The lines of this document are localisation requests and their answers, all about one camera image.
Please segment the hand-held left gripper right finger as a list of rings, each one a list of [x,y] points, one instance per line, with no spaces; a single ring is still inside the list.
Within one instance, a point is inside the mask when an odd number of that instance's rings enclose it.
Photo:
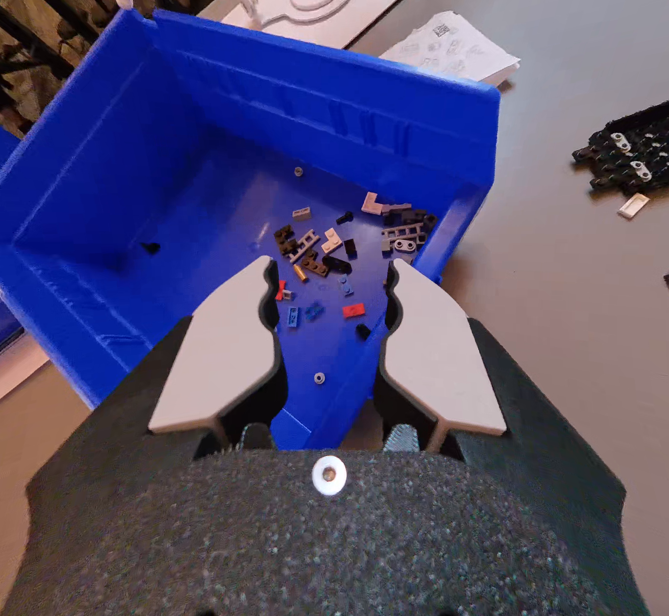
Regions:
[[[389,263],[386,293],[377,366],[385,447],[440,453],[454,431],[504,436],[506,421],[461,306],[402,259]]]

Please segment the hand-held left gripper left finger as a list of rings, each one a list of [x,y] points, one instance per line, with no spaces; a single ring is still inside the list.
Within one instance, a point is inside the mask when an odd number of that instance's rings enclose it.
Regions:
[[[277,261],[260,256],[200,303],[148,423],[151,433],[208,429],[239,439],[248,424],[271,423],[285,404],[278,290]]]

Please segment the blue plastic bin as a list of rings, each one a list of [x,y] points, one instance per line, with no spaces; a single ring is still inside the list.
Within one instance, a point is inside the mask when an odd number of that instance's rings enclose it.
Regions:
[[[276,155],[296,177],[312,167],[388,193],[430,176],[453,194],[414,266],[440,282],[494,183],[499,108],[500,91],[471,80],[167,11],[121,12],[1,169],[4,301],[98,407],[192,314],[152,343],[126,270],[174,168],[212,151]],[[356,325],[359,358],[334,390],[313,389],[324,398],[290,401],[289,387],[272,423],[280,448],[341,443],[371,396],[384,313]]]

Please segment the black lego car chassis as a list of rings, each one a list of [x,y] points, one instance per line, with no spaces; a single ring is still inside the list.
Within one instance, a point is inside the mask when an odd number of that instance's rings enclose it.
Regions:
[[[668,101],[609,121],[572,159],[590,171],[595,194],[668,190]]]

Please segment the heap of loose lego parts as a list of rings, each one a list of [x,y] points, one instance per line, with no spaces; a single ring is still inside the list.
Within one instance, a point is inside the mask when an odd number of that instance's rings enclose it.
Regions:
[[[126,285],[141,306],[133,317],[156,343],[233,274],[271,256],[294,294],[278,302],[289,400],[320,401],[326,394],[313,389],[334,390],[359,358],[356,325],[372,328],[386,307],[386,217],[362,212],[366,193],[440,218],[453,191],[410,175],[408,187],[388,193],[312,167],[296,177],[295,167],[276,155],[184,159],[139,233]]]

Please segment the small pale flat lego tile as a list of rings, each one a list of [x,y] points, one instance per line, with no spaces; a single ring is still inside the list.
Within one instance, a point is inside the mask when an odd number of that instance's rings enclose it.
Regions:
[[[644,194],[636,193],[631,196],[618,210],[617,215],[626,220],[633,219],[650,201]]]

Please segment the white printed paper bag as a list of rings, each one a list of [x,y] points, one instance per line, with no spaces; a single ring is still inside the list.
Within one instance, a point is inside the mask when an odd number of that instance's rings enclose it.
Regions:
[[[521,65],[519,58],[503,50],[453,11],[435,14],[380,58],[441,77],[492,86],[501,85]]]

